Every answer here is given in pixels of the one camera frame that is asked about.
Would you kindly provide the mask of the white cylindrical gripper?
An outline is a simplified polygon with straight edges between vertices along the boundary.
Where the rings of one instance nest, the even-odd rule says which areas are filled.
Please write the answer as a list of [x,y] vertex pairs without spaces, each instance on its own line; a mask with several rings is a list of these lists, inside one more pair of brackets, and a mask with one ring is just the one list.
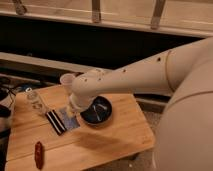
[[73,112],[83,112],[85,110],[87,110],[89,108],[91,104],[91,101],[80,97],[80,96],[76,96],[75,94],[71,94],[69,96],[69,105],[71,106],[67,106],[66,107],[66,112],[68,116],[74,116]]

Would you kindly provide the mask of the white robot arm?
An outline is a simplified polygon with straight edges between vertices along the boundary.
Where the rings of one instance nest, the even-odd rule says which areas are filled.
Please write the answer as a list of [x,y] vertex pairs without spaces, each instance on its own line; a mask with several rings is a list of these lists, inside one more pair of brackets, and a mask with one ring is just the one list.
[[213,37],[104,73],[76,77],[69,98],[82,112],[106,93],[169,94],[151,171],[213,171]]

